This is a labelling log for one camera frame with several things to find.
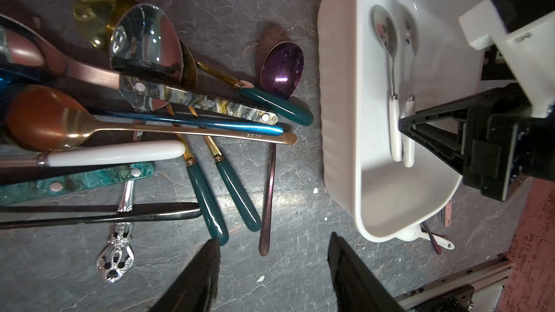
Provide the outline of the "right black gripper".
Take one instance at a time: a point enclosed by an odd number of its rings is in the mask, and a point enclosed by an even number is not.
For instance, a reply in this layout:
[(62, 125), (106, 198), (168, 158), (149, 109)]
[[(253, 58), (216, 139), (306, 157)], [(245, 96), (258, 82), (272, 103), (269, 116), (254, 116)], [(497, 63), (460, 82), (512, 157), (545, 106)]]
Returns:
[[(517, 189), (520, 179), (530, 176), (554, 181), (554, 107), (546, 118), (531, 115), (532, 105), (517, 83), (495, 88), (480, 95), (486, 101), (485, 131), (469, 139), (470, 97), (416, 111), (416, 96), (406, 96), (404, 117), (399, 130), (449, 167), (463, 175), (463, 183), (500, 202)], [(452, 119), (455, 133), (435, 127), (434, 122)], [(469, 170), (464, 173), (466, 154)]]

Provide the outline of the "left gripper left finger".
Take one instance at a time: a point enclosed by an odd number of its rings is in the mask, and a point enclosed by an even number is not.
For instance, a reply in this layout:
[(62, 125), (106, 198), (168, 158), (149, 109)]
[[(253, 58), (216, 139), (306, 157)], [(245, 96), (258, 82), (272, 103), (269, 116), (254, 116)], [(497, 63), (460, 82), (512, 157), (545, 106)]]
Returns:
[(150, 311), (211, 311), (218, 293), (221, 250), (207, 241)]

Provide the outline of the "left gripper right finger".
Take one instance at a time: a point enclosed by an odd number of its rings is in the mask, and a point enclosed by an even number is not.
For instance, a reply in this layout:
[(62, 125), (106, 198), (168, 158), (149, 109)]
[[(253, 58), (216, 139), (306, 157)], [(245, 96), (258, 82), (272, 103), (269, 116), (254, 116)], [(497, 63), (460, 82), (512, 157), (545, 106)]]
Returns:
[(404, 312), (348, 242), (335, 232), (330, 237), (328, 264), (339, 311)]

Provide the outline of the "pink handled rainbow spoon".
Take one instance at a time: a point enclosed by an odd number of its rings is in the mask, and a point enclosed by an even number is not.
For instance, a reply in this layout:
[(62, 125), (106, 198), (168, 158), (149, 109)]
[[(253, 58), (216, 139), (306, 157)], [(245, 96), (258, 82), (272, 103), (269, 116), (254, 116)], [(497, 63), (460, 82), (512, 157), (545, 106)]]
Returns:
[(442, 210), (443, 224), (446, 228), (449, 228), (452, 223), (452, 199), (445, 205)]

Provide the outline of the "dark blue handled spoon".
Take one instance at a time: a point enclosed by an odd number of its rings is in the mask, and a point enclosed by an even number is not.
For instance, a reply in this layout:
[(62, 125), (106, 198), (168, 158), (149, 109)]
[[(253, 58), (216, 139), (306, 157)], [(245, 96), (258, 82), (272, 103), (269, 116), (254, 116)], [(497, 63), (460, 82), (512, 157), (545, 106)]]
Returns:
[(436, 252), (437, 255), (441, 255), (442, 254), (442, 248), (441, 246), (438, 244), (438, 242), (436, 241), (434, 234), (432, 233), (432, 231), (430, 230), (429, 226), (426, 224), (425, 221), (422, 222), (422, 225), (425, 229), (425, 231), (427, 232), (427, 234), (429, 235), (429, 239), (434, 247), (434, 250)]

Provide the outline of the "white rectangular storage box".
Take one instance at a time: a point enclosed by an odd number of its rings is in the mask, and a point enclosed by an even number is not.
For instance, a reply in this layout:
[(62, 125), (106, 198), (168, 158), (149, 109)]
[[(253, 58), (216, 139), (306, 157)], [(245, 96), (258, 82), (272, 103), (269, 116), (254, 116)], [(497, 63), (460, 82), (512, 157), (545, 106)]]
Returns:
[(460, 174), (416, 145), (395, 162), (388, 103), (400, 112), (478, 92), (484, 55), (458, 19), (482, 0), (322, 0), (318, 13), (324, 180), (358, 232), (380, 243), (435, 215)]

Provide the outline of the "steel spoon white handle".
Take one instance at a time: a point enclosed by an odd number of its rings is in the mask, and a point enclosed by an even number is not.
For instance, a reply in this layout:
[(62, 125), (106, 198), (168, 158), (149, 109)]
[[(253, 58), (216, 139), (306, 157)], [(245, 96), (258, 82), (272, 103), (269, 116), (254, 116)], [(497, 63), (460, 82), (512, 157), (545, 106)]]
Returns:
[(400, 107), (398, 93), (395, 88), (395, 58), (398, 47), (397, 30), (389, 12), (381, 5), (375, 5), (373, 7), (372, 19), (377, 37), (384, 50), (387, 52), (387, 62), (389, 65), (388, 79), (390, 83), (390, 94), (388, 98), (388, 114), (390, 152), (395, 162), (401, 162), (403, 160), (403, 139), (398, 129)]

